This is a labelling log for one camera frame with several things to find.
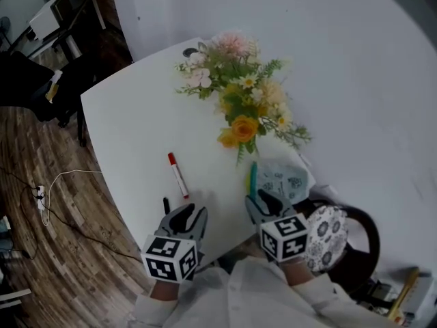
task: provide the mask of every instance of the black chair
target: black chair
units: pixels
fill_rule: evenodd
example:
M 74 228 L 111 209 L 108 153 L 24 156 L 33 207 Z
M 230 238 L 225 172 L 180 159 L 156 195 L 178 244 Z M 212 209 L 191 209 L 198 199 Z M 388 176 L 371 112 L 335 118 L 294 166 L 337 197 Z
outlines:
M 46 99 L 54 72 L 27 59 L 22 53 L 0 54 L 0 106 L 24 107 L 32 110 L 37 119 L 46 122 L 57 118 L 65 127 L 70 116 L 77 112 L 77 134 L 82 147 L 83 108 L 81 94 L 96 82 L 96 59 L 82 55 L 61 70 L 58 90 L 52 103 Z
M 348 293 L 356 292 L 365 285 L 376 269 L 380 257 L 380 235 L 373 219 L 363 210 L 352 206 L 335 205 L 327 200 L 306 199 L 293 205 L 298 213 L 302 213 L 307 219 L 321 205 L 336 206 L 346 212 L 346 217 L 357 221 L 364 228 L 369 243 L 369 252 L 354 249 L 347 244 L 343 256 L 327 271 L 331 280 L 341 285 Z

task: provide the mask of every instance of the pink flower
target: pink flower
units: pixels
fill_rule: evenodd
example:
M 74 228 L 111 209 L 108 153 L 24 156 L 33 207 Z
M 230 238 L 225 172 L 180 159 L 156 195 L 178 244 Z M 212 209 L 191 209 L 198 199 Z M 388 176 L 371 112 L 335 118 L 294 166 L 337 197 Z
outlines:
M 212 43 L 220 52 L 236 57 L 245 56 L 249 52 L 249 41 L 235 31 L 224 31 L 214 36 Z
M 186 80 L 186 83 L 190 87 L 210 87 L 211 79 L 210 79 L 210 70 L 207 68 L 198 68 L 194 69 L 191 72 L 191 77 Z

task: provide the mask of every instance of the wooden floor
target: wooden floor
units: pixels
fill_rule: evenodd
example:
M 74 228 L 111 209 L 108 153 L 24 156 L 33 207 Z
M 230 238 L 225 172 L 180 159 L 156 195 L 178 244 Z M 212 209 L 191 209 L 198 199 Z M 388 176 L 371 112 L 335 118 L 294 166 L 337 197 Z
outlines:
M 87 142 L 86 148 L 79 146 L 75 119 L 59 128 L 56 120 L 37 121 L 28 109 L 0 107 L 0 165 L 32 186 L 47 188 L 57 174 L 72 169 L 99 170 L 89 137 Z M 15 249 L 32 256 L 36 240 L 20 210 L 23 187 L 0 172 L 0 214 L 11 221 Z M 140 258 L 101 174 L 59 178 L 51 208 L 86 235 Z M 115 327 L 133 309 L 137 295 L 150 289 L 141 263 L 83 238 L 53 215 L 50 226 L 44 227 L 30 190 L 23 194 L 23 210 L 36 230 L 36 259 L 15 252 L 0 262 L 14 290 L 32 290 L 17 308 L 28 327 Z M 25 327 L 19 321 L 17 325 Z

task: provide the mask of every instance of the flower bouquet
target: flower bouquet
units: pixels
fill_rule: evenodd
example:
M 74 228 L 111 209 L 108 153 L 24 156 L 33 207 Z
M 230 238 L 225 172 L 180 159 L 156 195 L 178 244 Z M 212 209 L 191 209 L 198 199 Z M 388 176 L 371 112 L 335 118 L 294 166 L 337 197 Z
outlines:
M 272 79 L 285 62 L 273 59 L 263 64 L 255 40 L 240 33 L 225 32 L 209 43 L 199 43 L 176 70 L 186 79 L 181 94 L 196 94 L 200 99 L 217 97 L 216 112 L 225 115 L 229 125 L 221 129 L 217 141 L 225 148 L 237 148 L 237 164 L 244 151 L 257 152 L 256 139 L 273 131 L 280 140 L 299 148 L 298 140 L 311 137 L 304 126 L 293 122 L 288 98 L 280 83 Z

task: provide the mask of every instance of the floral cushion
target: floral cushion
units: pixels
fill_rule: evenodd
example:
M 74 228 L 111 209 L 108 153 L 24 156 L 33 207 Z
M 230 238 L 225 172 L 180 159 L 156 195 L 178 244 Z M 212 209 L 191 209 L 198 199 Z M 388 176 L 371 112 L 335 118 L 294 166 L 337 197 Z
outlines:
M 336 206 L 321 206 L 308 218 L 309 244 L 305 258 L 308 267 L 327 271 L 338 259 L 348 241 L 346 213 Z

